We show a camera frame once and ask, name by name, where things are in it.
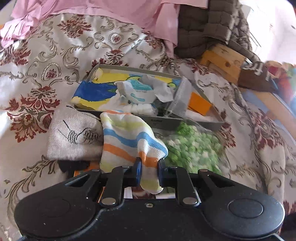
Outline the orange block in tray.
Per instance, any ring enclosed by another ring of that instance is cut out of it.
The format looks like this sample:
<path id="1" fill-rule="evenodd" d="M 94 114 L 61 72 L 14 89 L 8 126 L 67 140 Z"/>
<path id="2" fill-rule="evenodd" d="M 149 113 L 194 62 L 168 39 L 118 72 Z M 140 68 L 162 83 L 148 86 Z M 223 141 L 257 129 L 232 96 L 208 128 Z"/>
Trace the orange block in tray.
<path id="1" fill-rule="evenodd" d="M 188 104 L 189 110 L 199 113 L 203 116 L 206 116 L 211 107 L 212 107 L 212 104 L 210 102 L 205 100 L 199 94 L 192 92 L 189 100 L 189 104 Z"/>

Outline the striped white sock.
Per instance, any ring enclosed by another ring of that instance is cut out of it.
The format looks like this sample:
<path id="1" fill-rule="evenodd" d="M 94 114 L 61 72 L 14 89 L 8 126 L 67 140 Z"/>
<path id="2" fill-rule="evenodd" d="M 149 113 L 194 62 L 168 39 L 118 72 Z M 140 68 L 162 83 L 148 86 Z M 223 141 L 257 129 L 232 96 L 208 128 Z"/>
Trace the striped white sock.
<path id="1" fill-rule="evenodd" d="M 151 194 L 162 192 L 158 161 L 168 155 L 164 142 L 154 136 L 145 121 L 131 113 L 108 110 L 100 114 L 100 119 L 104 139 L 100 169 L 108 173 L 119 166 L 132 166 L 140 158 L 141 188 Z"/>

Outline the brown quilted jacket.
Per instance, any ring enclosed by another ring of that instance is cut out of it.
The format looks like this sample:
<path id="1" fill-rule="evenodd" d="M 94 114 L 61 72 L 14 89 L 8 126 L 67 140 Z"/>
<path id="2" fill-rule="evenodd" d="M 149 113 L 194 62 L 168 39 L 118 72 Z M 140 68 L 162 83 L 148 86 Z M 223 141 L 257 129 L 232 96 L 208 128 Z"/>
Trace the brown quilted jacket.
<path id="1" fill-rule="evenodd" d="M 178 22 L 178 45 L 174 53 L 180 58 L 200 58 L 220 43 L 251 62 L 259 60 L 252 51 L 249 25 L 239 1 L 211 0 L 207 9 L 182 4 Z"/>

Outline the colourful patchwork blanket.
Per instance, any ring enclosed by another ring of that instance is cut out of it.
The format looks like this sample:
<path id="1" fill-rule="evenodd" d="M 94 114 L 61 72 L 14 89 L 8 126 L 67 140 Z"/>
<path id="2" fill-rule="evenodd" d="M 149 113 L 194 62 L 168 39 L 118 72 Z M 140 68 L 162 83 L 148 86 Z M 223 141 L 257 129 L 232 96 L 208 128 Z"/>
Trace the colourful patchwork blanket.
<path id="1" fill-rule="evenodd" d="M 295 65 L 276 61 L 267 61 L 265 65 L 278 87 L 277 94 L 291 107 L 295 101 Z"/>

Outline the white teal crumpled cloth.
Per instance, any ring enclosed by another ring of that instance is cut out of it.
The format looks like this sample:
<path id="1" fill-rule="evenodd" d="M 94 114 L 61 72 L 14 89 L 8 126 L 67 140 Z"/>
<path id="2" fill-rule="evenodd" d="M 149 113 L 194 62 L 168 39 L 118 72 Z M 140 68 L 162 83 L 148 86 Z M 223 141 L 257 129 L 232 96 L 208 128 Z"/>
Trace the white teal crumpled cloth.
<path id="1" fill-rule="evenodd" d="M 117 81 L 115 84 L 119 94 L 134 104 L 152 104 L 157 99 L 162 103 L 174 100 L 170 87 L 149 75 L 143 75 L 138 80 Z"/>

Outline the floral satin bedspread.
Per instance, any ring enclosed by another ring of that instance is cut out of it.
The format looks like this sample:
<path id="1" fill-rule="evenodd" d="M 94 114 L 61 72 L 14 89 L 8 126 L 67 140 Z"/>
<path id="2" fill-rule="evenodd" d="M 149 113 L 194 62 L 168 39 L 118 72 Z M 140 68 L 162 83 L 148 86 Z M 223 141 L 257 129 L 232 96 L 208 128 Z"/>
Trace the floral satin bedspread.
<path id="1" fill-rule="evenodd" d="M 295 140 L 239 89 L 193 59 L 172 59 L 163 42 L 106 16 L 60 14 L 1 51 L 1 240 L 17 240 L 14 209 L 65 179 L 46 157 L 54 111 L 97 63 L 196 79 L 224 120 L 226 176 L 283 203 L 285 240 L 295 240 Z"/>

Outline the bag of green pieces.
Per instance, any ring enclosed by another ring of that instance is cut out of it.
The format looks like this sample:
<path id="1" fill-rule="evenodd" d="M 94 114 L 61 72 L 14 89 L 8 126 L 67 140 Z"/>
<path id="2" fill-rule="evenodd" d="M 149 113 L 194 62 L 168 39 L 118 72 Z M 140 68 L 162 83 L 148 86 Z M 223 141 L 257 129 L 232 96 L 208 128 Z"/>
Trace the bag of green pieces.
<path id="1" fill-rule="evenodd" d="M 196 122 L 181 121 L 175 131 L 163 134 L 162 141 L 168 149 L 167 166 L 182 167 L 195 174 L 200 169 L 222 174 L 222 142 L 216 134 Z"/>

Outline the pink hanging sheet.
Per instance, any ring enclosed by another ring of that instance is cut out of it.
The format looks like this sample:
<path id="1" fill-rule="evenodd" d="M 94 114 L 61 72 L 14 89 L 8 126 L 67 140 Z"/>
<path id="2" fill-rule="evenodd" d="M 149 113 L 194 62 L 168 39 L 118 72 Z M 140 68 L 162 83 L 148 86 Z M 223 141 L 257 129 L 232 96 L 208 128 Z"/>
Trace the pink hanging sheet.
<path id="1" fill-rule="evenodd" d="M 25 39 L 31 28 L 50 15 L 72 13 L 107 16 L 124 23 L 135 24 L 164 40 L 169 57 L 178 44 L 180 6 L 208 8 L 208 1 L 17 1 L 12 20 L 1 29 L 1 46 Z"/>

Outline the dark brown printed cloth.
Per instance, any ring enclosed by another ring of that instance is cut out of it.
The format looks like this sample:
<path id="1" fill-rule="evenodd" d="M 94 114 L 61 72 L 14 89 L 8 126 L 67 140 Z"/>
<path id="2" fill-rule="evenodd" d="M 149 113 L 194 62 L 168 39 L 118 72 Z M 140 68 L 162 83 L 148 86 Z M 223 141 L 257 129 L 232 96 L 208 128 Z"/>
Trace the dark brown printed cloth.
<path id="1" fill-rule="evenodd" d="M 241 68 L 238 86 L 259 92 L 277 93 L 278 87 L 263 62 L 254 62 Z"/>

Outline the grey tray with parrot picture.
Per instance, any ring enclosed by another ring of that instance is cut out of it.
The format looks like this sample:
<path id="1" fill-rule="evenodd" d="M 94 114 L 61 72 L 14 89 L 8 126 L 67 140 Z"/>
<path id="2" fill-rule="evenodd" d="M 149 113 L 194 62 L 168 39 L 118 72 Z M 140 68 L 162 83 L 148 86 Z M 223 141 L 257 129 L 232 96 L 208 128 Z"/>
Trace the grey tray with parrot picture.
<path id="1" fill-rule="evenodd" d="M 224 121 L 194 80 L 151 70 L 95 65 L 77 87 L 71 103 L 93 114 L 132 113 L 155 128 L 192 121 L 217 131 Z"/>

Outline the grey printed sock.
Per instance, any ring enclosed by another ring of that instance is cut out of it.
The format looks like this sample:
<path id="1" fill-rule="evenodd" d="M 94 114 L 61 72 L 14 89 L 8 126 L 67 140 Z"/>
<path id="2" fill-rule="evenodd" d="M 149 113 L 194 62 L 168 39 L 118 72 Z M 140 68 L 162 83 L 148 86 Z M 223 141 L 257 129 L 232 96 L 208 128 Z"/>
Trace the grey printed sock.
<path id="1" fill-rule="evenodd" d="M 98 161 L 103 150 L 103 127 L 93 114 L 65 104 L 57 108 L 48 129 L 47 158 Z"/>

